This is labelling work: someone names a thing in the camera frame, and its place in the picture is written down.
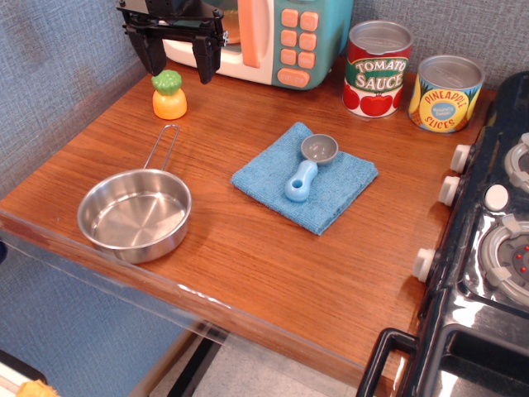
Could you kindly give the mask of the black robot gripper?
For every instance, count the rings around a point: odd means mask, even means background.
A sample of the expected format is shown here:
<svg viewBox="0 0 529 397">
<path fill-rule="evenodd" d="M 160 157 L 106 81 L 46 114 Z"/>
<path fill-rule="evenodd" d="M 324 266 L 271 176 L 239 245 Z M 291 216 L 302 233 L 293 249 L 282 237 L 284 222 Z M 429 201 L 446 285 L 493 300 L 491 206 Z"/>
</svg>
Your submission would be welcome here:
<svg viewBox="0 0 529 397">
<path fill-rule="evenodd" d="M 226 33 L 222 10 L 203 1 L 118 1 L 125 31 L 145 70 L 159 75 L 167 59 L 162 40 L 192 42 L 202 84 L 221 66 Z"/>
</svg>

